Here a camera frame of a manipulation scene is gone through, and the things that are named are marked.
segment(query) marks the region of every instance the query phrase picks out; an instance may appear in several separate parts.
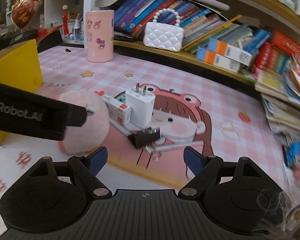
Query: screw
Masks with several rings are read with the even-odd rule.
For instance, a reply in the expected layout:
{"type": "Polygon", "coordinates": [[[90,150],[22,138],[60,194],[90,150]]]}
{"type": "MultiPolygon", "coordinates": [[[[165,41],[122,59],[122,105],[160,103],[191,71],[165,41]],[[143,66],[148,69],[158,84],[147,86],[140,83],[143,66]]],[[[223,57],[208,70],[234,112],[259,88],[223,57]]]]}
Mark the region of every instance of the screw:
{"type": "Polygon", "coordinates": [[[97,196],[105,196],[109,194],[109,190],[106,188],[96,188],[93,193],[97,196]]]}
{"type": "Polygon", "coordinates": [[[181,193],[185,196],[194,196],[195,194],[197,194],[197,191],[194,188],[186,187],[181,190],[181,193]]]}

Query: desk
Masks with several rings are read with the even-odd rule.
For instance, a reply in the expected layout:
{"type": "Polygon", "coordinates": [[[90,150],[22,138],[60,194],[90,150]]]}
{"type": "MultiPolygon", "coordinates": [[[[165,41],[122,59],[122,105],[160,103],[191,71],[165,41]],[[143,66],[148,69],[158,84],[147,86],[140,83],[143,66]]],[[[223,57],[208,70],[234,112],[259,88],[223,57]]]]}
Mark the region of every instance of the desk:
{"type": "MultiPolygon", "coordinates": [[[[129,131],[111,125],[103,142],[109,152],[108,164],[98,178],[113,193],[117,188],[183,187],[191,179],[183,162],[184,145],[192,145],[205,155],[213,150],[225,161],[248,156],[286,188],[281,146],[266,128],[261,102],[167,66],[118,54],[111,62],[95,64],[86,60],[84,49],[69,49],[71,52],[66,52],[66,47],[54,47],[39,54],[44,83],[38,94],[53,98],[69,90],[87,89],[122,99],[122,92],[136,83],[151,84],[165,94],[160,102],[156,98],[152,120],[166,135],[165,143],[155,146],[161,151],[157,157],[134,149],[124,135],[129,131]]],[[[69,158],[59,152],[56,141],[9,134],[0,147],[0,196],[43,156],[52,156],[54,161],[69,158]]],[[[4,230],[0,218],[0,234],[4,230]]]]}

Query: bottle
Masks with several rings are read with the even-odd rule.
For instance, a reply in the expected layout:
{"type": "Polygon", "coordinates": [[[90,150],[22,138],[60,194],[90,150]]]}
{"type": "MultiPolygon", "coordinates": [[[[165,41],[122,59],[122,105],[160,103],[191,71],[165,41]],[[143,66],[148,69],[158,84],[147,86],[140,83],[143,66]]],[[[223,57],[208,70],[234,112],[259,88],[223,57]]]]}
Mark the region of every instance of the bottle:
{"type": "Polygon", "coordinates": [[[73,32],[74,32],[74,41],[75,42],[81,41],[81,26],[79,24],[79,19],[75,19],[73,32]]]}

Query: yellow box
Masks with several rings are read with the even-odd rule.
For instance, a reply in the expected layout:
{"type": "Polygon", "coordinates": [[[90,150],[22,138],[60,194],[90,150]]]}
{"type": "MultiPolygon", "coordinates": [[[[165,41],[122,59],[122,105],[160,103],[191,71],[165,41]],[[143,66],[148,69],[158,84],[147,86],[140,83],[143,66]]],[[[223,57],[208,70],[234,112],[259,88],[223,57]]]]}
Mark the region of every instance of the yellow box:
{"type": "MultiPolygon", "coordinates": [[[[34,93],[42,82],[35,40],[0,50],[0,83],[34,93]]],[[[0,144],[6,134],[0,131],[0,144]]]]}

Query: pink plush toy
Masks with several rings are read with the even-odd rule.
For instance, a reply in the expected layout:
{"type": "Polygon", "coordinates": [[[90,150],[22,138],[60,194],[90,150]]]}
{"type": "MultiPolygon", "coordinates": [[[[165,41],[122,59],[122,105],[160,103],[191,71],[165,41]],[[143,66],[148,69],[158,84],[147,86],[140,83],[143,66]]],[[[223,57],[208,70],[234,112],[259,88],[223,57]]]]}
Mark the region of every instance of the pink plush toy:
{"type": "Polygon", "coordinates": [[[64,140],[58,142],[59,150],[74,155],[99,146],[110,126],[108,108],[102,98],[91,91],[74,90],[61,94],[58,100],[78,106],[88,105],[89,109],[94,110],[82,127],[67,127],[64,140]]]}

